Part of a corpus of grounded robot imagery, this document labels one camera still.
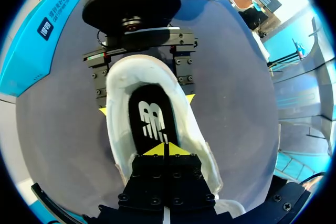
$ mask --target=black insole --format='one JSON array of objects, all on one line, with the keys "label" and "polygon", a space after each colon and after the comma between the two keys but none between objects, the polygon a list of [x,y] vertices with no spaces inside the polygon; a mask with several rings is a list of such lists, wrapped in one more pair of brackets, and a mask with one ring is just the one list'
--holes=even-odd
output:
[{"label": "black insole", "polygon": [[173,109],[164,90],[157,85],[136,89],[130,98],[129,117],[138,154],[161,143],[178,146]]}]

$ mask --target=black metal bracket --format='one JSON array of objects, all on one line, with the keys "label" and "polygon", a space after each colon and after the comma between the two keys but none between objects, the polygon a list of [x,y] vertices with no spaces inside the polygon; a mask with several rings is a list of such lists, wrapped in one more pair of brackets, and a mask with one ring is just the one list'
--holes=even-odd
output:
[{"label": "black metal bracket", "polygon": [[83,60],[92,68],[96,99],[99,108],[106,106],[106,75],[111,57],[127,52],[139,52],[152,47],[170,46],[173,55],[173,72],[184,93],[194,94],[191,53],[198,42],[188,29],[163,27],[126,33],[121,38],[107,37],[107,47],[83,55]]},{"label": "black metal bracket", "polygon": [[[155,161],[157,163],[152,163],[153,158],[158,158]],[[189,156],[179,159],[175,156],[171,161],[172,164],[165,172],[160,169],[164,163],[161,157],[136,158],[133,162],[132,177],[124,192],[119,195],[119,209],[100,205],[98,217],[83,215],[83,219],[88,224],[131,224],[135,221],[161,224],[163,206],[168,205],[171,207],[172,224],[285,224],[293,221],[310,195],[299,184],[287,183],[260,206],[232,219],[229,212],[216,214],[213,195],[210,196],[202,173],[198,172],[198,158]],[[81,224],[54,203],[37,183],[31,188],[60,223]]]}]

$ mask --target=screw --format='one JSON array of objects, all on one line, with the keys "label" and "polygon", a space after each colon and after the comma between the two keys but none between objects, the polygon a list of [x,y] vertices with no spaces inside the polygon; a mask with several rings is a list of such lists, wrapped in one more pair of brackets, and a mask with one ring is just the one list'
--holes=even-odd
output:
[{"label": "screw", "polygon": [[289,211],[290,209],[292,209],[292,204],[289,203],[289,202],[285,203],[284,206],[283,206],[283,209],[285,211]]},{"label": "screw", "polygon": [[278,195],[278,194],[275,194],[275,195],[273,196],[273,200],[274,200],[275,202],[279,202],[279,201],[281,201],[281,196]]},{"label": "screw", "polygon": [[197,178],[200,178],[200,177],[202,176],[202,173],[201,173],[201,171],[200,171],[200,170],[198,170],[198,169],[197,169],[197,170],[195,170],[195,171],[194,171],[194,176],[195,176],[195,177],[197,177]]},{"label": "screw", "polygon": [[157,206],[157,205],[159,205],[160,203],[161,203],[161,200],[160,200],[159,198],[153,197],[153,198],[151,199],[151,205],[153,205],[153,206]]},{"label": "screw", "polygon": [[181,178],[181,173],[173,173],[173,178]]},{"label": "screw", "polygon": [[128,196],[126,194],[119,194],[118,198],[120,201],[127,201],[128,200]]},{"label": "screw", "polygon": [[173,204],[175,206],[179,206],[179,205],[183,204],[183,201],[180,198],[175,198],[174,201],[173,201]]},{"label": "screw", "polygon": [[206,201],[213,201],[214,199],[215,199],[215,195],[213,195],[213,194],[207,194],[205,196]]}]

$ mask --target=white sneaker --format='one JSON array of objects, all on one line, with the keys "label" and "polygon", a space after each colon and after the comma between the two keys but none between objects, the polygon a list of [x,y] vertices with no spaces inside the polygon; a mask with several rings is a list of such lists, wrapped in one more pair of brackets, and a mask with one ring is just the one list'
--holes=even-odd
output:
[{"label": "white sneaker", "polygon": [[110,145],[125,184],[136,154],[172,142],[198,155],[210,191],[220,191],[223,182],[216,161],[166,64],[147,55],[125,57],[110,69],[106,87]]}]

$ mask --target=desk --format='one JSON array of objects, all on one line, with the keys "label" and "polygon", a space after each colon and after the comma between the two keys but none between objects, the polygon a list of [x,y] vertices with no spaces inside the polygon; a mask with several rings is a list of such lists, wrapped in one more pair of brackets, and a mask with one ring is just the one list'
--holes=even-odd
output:
[{"label": "desk", "polygon": [[[228,1],[182,2],[172,24],[198,37],[192,109],[224,182],[219,197],[250,210],[265,200],[277,157],[278,115],[268,68]],[[118,207],[123,184],[91,69],[82,61],[98,46],[97,30],[82,21],[82,8],[81,0],[63,29],[50,75],[17,98],[17,127],[33,181],[65,208],[97,215],[99,204]],[[147,54],[168,57],[164,50]]]}]

